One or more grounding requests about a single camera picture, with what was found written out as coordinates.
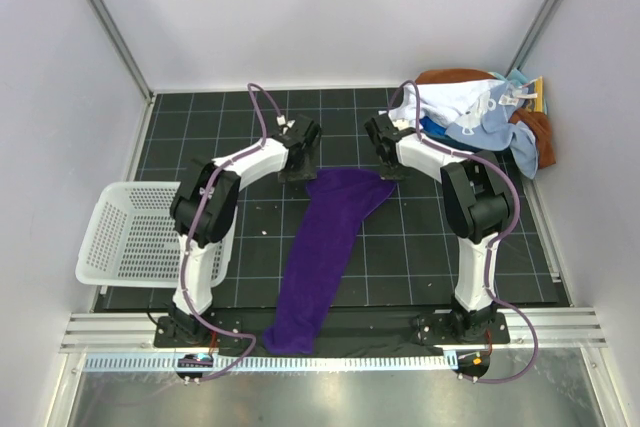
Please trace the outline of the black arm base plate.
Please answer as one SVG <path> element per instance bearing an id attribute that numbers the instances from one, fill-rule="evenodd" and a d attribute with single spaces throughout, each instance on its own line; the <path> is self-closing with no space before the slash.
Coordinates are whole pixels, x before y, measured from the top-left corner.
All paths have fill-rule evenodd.
<path id="1" fill-rule="evenodd" d="M 253 334 L 257 338 L 275 320 L 275 308 L 218 309 L 211 315 L 208 322 L 215 327 L 231 333 Z M 449 311 L 420 306 L 335 307 L 329 310 L 316 340 L 326 344 L 329 339 L 338 339 L 360 345 L 365 338 L 391 340 L 395 336 L 403 342 L 425 346 L 471 345 L 489 340 L 492 345 L 507 345 L 511 341 L 506 318 L 501 312 L 496 312 L 493 320 L 483 320 L 478 325 L 462 333 L 464 326 L 454 325 L 453 314 Z M 153 345 L 159 348 L 208 346 L 212 334 L 206 327 L 202 329 L 204 333 L 181 333 L 174 319 L 167 314 L 157 320 Z"/>

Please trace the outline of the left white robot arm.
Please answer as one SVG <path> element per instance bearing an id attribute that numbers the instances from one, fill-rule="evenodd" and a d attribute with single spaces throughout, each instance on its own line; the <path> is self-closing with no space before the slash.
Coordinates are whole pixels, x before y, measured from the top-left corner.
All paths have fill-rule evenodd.
<path id="1" fill-rule="evenodd" d="M 180 266 L 168 319 L 188 346 L 200 347 L 210 339 L 212 324 L 202 315 L 212 305 L 216 253 L 233 242 L 240 192 L 272 174 L 281 183 L 315 179 L 321 135 L 320 124 L 308 117 L 280 116 L 273 135 L 226 157 L 192 161 L 170 207 L 179 234 Z"/>

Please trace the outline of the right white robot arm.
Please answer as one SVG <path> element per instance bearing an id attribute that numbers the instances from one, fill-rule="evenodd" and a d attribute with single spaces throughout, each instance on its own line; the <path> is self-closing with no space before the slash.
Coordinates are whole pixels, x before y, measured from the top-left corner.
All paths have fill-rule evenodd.
<path id="1" fill-rule="evenodd" d="M 440 183 L 444 217 L 459 247 L 458 282 L 445 324 L 455 341 L 475 342 L 497 320 L 497 251 L 520 217 L 515 185 L 489 151 L 455 150 L 386 114 L 368 119 L 364 128 L 382 178 L 400 180 L 413 169 Z"/>

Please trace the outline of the purple towel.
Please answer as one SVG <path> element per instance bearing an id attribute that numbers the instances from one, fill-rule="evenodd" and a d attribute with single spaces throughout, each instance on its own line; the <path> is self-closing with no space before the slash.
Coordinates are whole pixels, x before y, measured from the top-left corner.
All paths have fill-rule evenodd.
<path id="1" fill-rule="evenodd" d="M 323 169 L 307 184 L 310 203 L 293 240 L 273 324 L 263 334 L 272 355 L 311 355 L 339 290 L 364 220 L 396 183 L 362 169 Z"/>

